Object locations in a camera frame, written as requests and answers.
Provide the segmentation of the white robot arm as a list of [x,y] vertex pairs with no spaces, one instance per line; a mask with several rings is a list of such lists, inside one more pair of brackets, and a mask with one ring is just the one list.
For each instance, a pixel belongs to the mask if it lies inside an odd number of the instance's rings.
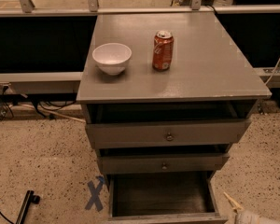
[[280,224],[280,221],[278,220],[269,219],[252,211],[244,209],[228,193],[224,192],[224,196],[231,204],[232,210],[236,213],[234,224]]

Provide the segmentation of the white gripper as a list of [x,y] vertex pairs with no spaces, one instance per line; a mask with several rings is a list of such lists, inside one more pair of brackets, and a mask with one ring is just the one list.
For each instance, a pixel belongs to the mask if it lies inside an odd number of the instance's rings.
[[248,210],[244,210],[244,208],[238,202],[236,202],[228,193],[224,192],[224,196],[230,203],[232,210],[235,213],[239,212],[236,215],[235,224],[260,224],[260,215]]

